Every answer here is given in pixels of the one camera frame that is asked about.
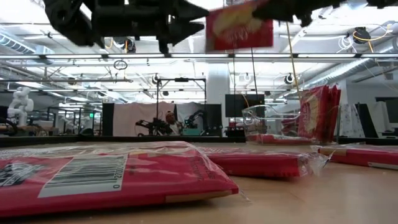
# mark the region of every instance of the pillar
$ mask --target pillar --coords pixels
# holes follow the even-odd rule
[[[221,120],[224,130],[228,127],[229,121],[225,117],[225,94],[230,94],[229,89],[229,68],[228,64],[209,64],[206,78],[206,103],[221,105]]]

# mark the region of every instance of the wooden surface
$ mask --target wooden surface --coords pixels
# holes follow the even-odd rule
[[[250,147],[244,144],[199,144]],[[286,150],[285,146],[272,147]],[[310,150],[308,146],[292,150]],[[13,220],[26,223],[397,223],[398,172],[328,164],[320,177],[266,180],[232,177],[246,194],[203,202],[78,212]]]

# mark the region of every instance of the barcode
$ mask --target barcode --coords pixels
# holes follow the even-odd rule
[[[73,158],[43,186],[39,198],[121,190],[126,161],[127,155]]]

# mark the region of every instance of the ceiling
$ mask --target ceiling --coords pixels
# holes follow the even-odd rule
[[[223,7],[224,0],[189,0],[190,2],[206,9],[216,9]],[[0,33],[4,32],[13,35],[20,42],[28,46],[46,46],[55,54],[105,54],[109,52],[124,53],[123,49],[112,45],[109,49],[94,47],[78,47],[69,40],[58,34],[50,25],[41,0],[13,0],[2,1],[0,7]],[[300,21],[296,20],[289,24],[291,38],[293,39],[293,52],[297,53],[347,53],[364,52],[369,50],[367,44],[352,44],[351,47],[344,49],[341,42],[347,32],[352,33],[355,27],[366,27],[372,38],[382,37],[372,42],[373,45],[380,44],[389,40],[397,32],[396,15],[398,8],[387,7],[377,10],[374,7],[365,7],[364,4],[344,4],[338,9],[331,7],[320,9],[313,12],[314,22],[307,28],[300,27]],[[158,53],[158,44],[154,37],[142,37],[136,43],[137,54]],[[106,45],[111,45],[111,38],[106,39]],[[173,53],[204,53],[205,33],[200,31],[197,34],[183,40],[181,43],[170,49]],[[239,50],[238,52],[250,52],[249,50]],[[269,48],[254,49],[255,53],[288,53],[288,33],[284,22],[274,21],[274,46]],[[18,54],[18,52],[4,46],[0,46],[0,54]],[[205,78],[208,71],[206,60],[179,60],[175,58],[162,59],[132,59],[129,66],[124,71],[118,71],[106,62],[98,62],[92,65],[73,66],[74,64],[84,63],[84,60],[76,62],[67,60],[57,60],[51,65],[37,63],[34,66],[24,65],[25,62],[8,60],[7,63],[13,64],[15,72],[19,69],[20,79],[40,79],[50,75],[53,79],[90,79],[90,80],[109,80],[115,78],[125,78],[133,82],[79,82],[76,85],[68,83],[43,84],[42,88],[49,89],[87,89],[95,87],[98,89],[135,89],[137,91],[120,91],[107,93],[109,97],[116,99],[117,102],[138,101],[143,103],[154,102],[156,92],[144,91],[156,89],[152,83],[152,78],[156,74],[160,78]],[[300,78],[311,79],[319,73],[334,66],[335,63],[325,63],[322,61],[311,60],[307,62],[296,62],[295,72]],[[2,77],[7,78],[7,66],[3,65]],[[252,62],[235,61],[229,62],[231,74],[231,87],[251,89],[254,88],[253,65]],[[372,68],[377,73],[379,68]],[[256,73],[256,83],[259,88],[279,88],[284,85],[284,77],[293,73],[292,64],[289,62],[261,62],[256,60],[254,63]],[[365,71],[357,74],[357,77],[369,75]],[[195,91],[186,91],[182,95],[178,91],[170,91],[168,96],[160,94],[160,99],[165,101],[185,102],[203,101],[205,95],[201,90],[201,83],[195,82],[167,84],[165,89],[186,88]],[[79,97],[80,100],[74,102],[101,101],[103,96],[96,92],[78,92],[78,94],[62,92],[49,94],[50,97],[65,100],[64,96]]]

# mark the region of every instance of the table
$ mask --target table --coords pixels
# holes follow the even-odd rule
[[[198,144],[253,147],[245,144]],[[275,147],[283,150],[286,146]],[[293,147],[309,151],[308,146]],[[328,164],[320,177],[267,180],[232,177],[250,200],[240,195],[203,202],[156,207],[75,212],[13,220],[26,223],[397,223],[398,172]]]

